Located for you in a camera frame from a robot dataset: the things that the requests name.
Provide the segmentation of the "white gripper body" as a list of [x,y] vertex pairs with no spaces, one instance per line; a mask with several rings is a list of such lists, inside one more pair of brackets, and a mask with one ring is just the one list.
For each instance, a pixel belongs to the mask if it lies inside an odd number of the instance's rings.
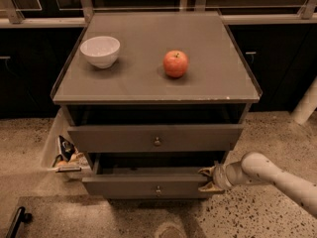
[[213,173],[215,185],[224,190],[231,189],[238,184],[239,170],[239,163],[232,163],[227,166],[217,164]]

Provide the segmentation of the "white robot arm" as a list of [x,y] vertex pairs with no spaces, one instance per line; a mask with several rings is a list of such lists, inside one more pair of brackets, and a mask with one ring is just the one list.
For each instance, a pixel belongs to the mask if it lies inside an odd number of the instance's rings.
[[228,165],[215,164],[198,172],[208,177],[208,182],[198,188],[200,192],[267,183],[276,187],[306,212],[317,217],[317,184],[288,173],[261,153],[246,153],[238,162]]

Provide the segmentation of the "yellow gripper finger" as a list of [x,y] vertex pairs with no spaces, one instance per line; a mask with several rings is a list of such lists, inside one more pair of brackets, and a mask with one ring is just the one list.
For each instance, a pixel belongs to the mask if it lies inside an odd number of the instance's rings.
[[220,192],[223,191],[223,188],[218,186],[215,182],[209,181],[206,184],[198,188],[200,192]]
[[198,172],[201,175],[207,176],[207,177],[212,177],[215,171],[215,167],[207,167],[207,168],[202,168]]

